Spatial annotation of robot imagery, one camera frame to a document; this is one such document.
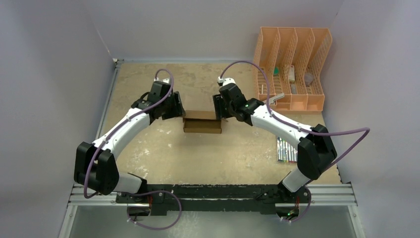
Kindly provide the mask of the brown cardboard box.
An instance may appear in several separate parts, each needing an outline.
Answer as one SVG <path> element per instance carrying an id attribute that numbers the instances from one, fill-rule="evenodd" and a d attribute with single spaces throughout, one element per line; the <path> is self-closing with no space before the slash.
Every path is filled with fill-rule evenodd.
<path id="1" fill-rule="evenodd" d="M 214 111 L 187 110 L 183 117 L 183 131 L 184 133 L 221 134 L 222 124 L 227 122 L 227 119 L 217 119 Z"/>

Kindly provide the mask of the orange plastic file organizer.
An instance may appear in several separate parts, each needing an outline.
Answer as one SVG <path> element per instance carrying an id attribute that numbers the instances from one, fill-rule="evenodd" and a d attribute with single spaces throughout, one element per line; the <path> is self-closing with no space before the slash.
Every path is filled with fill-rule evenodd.
<path id="1" fill-rule="evenodd" d="M 253 58 L 256 98 L 283 94 L 270 105 L 279 113 L 322 112 L 320 74 L 331 45 L 328 28 L 261 27 Z"/>

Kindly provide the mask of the pack of coloured markers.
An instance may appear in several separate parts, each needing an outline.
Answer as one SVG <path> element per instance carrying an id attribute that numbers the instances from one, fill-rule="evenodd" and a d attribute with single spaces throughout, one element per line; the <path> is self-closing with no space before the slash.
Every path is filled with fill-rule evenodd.
<path id="1" fill-rule="evenodd" d="M 284 139 L 276 139 L 277 160 L 283 163 L 297 163 L 297 150 Z"/>

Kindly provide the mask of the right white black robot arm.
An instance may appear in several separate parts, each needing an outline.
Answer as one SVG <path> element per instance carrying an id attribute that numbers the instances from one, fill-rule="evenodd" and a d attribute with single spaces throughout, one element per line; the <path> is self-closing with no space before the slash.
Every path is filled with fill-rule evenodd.
<path id="1" fill-rule="evenodd" d="M 291 201 L 300 188 L 311 180 L 317 180 L 337 158 L 325 126 L 300 124 L 269 110 L 258 99 L 247 100 L 235 83 L 219 83 L 219 86 L 219 93 L 213 96 L 217 119 L 235 118 L 249 126 L 264 129 L 297 150 L 297 167 L 277 185 L 281 200 Z"/>

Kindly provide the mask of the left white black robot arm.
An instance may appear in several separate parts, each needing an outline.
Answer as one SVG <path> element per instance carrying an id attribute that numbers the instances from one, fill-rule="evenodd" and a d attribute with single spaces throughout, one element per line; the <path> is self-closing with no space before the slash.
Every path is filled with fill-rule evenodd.
<path id="1" fill-rule="evenodd" d="M 76 149 L 74 181 L 95 193 L 128 193 L 136 203 L 148 196 L 147 181 L 118 171 L 116 160 L 134 137 L 157 119 L 185 116 L 179 92 L 173 91 L 169 78 L 155 79 L 151 90 L 132 105 L 127 114 L 107 133 L 95 141 L 82 142 Z"/>

